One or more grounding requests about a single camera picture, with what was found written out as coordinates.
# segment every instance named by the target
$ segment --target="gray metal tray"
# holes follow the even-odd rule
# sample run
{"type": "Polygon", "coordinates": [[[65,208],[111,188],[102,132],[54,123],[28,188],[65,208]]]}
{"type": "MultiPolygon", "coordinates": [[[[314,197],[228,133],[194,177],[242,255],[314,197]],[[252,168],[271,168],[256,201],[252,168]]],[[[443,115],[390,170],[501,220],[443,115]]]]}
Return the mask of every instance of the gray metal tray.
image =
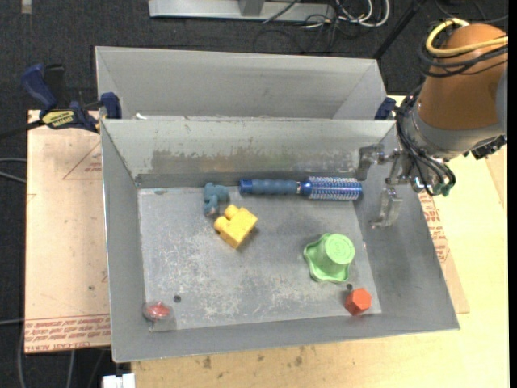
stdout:
{"type": "Polygon", "coordinates": [[[389,229],[372,229],[386,168],[373,167],[354,203],[240,197],[239,175],[352,175],[359,148],[395,146],[392,123],[199,118],[103,122],[103,182],[115,361],[318,344],[457,328],[416,195],[389,229]],[[202,213],[208,181],[258,215],[240,250],[202,213]],[[325,232],[357,251],[350,283],[374,295],[370,314],[343,309],[344,285],[309,278],[303,246],[325,232]],[[181,302],[174,302],[174,296],[181,302]],[[178,330],[150,331],[141,308],[169,302],[178,330]]]}

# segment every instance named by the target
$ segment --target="blue clamp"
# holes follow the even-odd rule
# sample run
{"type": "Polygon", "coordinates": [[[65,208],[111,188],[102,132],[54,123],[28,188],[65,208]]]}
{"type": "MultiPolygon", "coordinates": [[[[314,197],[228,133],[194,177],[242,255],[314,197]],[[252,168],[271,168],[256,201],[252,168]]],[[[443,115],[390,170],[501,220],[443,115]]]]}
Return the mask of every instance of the blue clamp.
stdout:
{"type": "Polygon", "coordinates": [[[106,118],[119,120],[122,118],[122,108],[119,98],[113,92],[100,95],[100,103],[106,108],[106,118]]]}
{"type": "Polygon", "coordinates": [[[393,98],[386,98],[377,109],[375,120],[387,120],[392,117],[393,109],[397,106],[397,101],[393,98]]]}
{"type": "Polygon", "coordinates": [[[44,109],[40,111],[42,124],[46,124],[51,129],[77,128],[97,133],[99,121],[87,111],[87,108],[92,105],[104,106],[106,109],[104,117],[106,118],[120,119],[122,117],[119,99],[113,92],[102,94],[100,101],[84,108],[77,101],[72,101],[68,109],[56,108],[58,101],[44,80],[44,72],[43,65],[37,64],[27,68],[22,75],[23,88],[44,106],[44,109]]]}
{"type": "Polygon", "coordinates": [[[208,183],[204,186],[204,215],[219,214],[219,202],[229,201],[228,188],[224,185],[208,183]]]}

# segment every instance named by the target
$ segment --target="cardboard sheet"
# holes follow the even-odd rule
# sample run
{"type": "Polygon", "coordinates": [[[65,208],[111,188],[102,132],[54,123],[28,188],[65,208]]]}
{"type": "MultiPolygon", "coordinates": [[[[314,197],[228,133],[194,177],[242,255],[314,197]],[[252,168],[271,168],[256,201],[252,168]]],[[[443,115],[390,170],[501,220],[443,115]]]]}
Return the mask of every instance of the cardboard sheet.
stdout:
{"type": "Polygon", "coordinates": [[[27,140],[25,353],[110,344],[100,137],[27,140]]]}

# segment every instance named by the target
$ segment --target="scratched metal surface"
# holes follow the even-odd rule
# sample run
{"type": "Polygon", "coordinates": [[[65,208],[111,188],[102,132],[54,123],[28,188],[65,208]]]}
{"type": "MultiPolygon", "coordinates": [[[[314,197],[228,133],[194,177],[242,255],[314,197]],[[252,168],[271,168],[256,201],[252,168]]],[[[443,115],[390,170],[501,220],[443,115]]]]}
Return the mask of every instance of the scratched metal surface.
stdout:
{"type": "Polygon", "coordinates": [[[230,202],[258,217],[234,250],[213,229],[213,218],[203,215],[202,188],[144,189],[138,197],[145,297],[173,306],[178,329],[350,316],[343,307],[348,284],[368,289],[368,313],[380,313],[351,202],[243,197],[231,188],[230,202]],[[345,234],[355,245],[349,280],[342,284],[309,276],[303,249],[324,233],[345,234]]]}
{"type": "Polygon", "coordinates": [[[393,122],[366,120],[107,120],[139,188],[237,185],[240,178],[353,175],[359,148],[393,122]]]}

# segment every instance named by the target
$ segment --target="metal stand base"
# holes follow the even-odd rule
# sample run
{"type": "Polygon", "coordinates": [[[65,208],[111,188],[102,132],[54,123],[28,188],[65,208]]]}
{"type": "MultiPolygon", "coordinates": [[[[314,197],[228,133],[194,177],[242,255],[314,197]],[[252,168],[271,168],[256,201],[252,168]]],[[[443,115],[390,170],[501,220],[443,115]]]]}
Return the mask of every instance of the metal stand base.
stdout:
{"type": "MultiPolygon", "coordinates": [[[[243,15],[239,0],[149,0],[149,15],[152,18],[267,20],[287,5],[286,2],[264,2],[258,15],[243,15]]],[[[304,22],[312,16],[312,21],[321,21],[316,15],[332,17],[334,10],[327,4],[297,3],[276,20],[304,22]]]]}

